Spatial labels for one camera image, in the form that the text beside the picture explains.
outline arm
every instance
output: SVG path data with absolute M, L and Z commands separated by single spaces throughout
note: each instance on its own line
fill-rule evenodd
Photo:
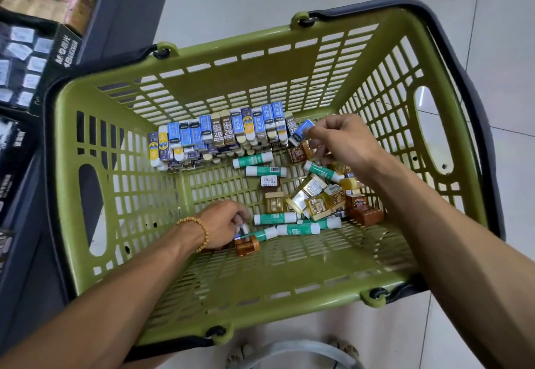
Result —
M 359 116 L 328 116 L 308 134 L 323 163 L 340 160 L 378 193 L 478 359 L 487 368 L 533 367 L 535 263 L 384 151 Z
M 208 248 L 230 242 L 237 225 L 249 219 L 245 206 L 231 200 L 213 202 L 197 217 L 210 232 Z M 197 223 L 173 227 L 9 351 L 0 367 L 119 367 L 163 291 L 203 241 Z

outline grey floor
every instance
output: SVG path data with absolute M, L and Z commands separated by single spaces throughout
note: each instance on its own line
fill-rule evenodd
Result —
M 367 0 L 167 0 L 155 41 L 186 47 L 288 24 L 301 10 Z M 422 0 L 438 15 L 485 105 L 498 158 L 498 183 L 508 242 L 535 258 L 535 16 L 533 0 Z M 447 152 L 438 116 L 424 101 L 429 146 Z M 222 368 L 229 348 L 244 340 L 324 339 L 356 345 L 370 369 L 479 368 L 436 300 L 427 292 L 374 310 L 362 303 L 237 332 L 231 343 L 177 354 L 162 368 Z M 318 367 L 308 355 L 271 359 L 262 368 Z

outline green plastic shopping basket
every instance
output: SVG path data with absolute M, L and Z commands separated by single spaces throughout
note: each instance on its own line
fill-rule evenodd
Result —
M 423 86 L 445 128 L 454 164 L 448 174 L 434 165 L 419 125 L 415 92 Z M 360 114 L 386 150 L 504 238 L 492 136 L 477 92 L 425 5 L 378 0 L 300 12 L 289 26 L 189 48 L 160 43 L 135 58 L 77 69 L 50 88 L 44 100 L 49 215 L 70 298 L 211 200 L 232 198 L 260 212 L 257 179 L 231 163 L 176 174 L 152 169 L 147 134 L 171 121 L 275 101 L 298 120 Z M 291 164 L 278 152 L 273 165 Z M 88 169 L 105 212 L 106 247 L 98 255 L 89 251 L 79 181 Z M 302 165 L 289 170 L 286 193 L 306 175 Z M 369 202 L 382 207 L 366 190 Z M 238 328 L 359 299 L 379 307 L 425 289 L 388 216 L 369 228 L 346 221 L 320 235 L 275 238 L 243 258 L 233 249 L 195 254 L 128 359 L 222 343 Z

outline black basket handle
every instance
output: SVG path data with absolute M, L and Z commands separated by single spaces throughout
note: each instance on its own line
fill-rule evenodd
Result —
M 505 241 L 504 212 L 501 206 L 500 191 L 496 178 L 496 154 L 494 152 L 491 126 L 478 92 L 465 69 L 458 61 L 436 14 L 419 0 L 373 0 L 342 6 L 340 8 L 310 11 L 308 14 L 311 19 L 329 21 L 339 17 L 394 6 L 411 11 L 425 23 L 457 85 L 461 98 L 465 102 L 468 117 L 472 123 L 476 149 L 479 154 L 481 170 L 480 184 L 488 228 L 497 237 Z M 310 27 L 310 20 L 303 24 L 300 23 L 300 25 Z

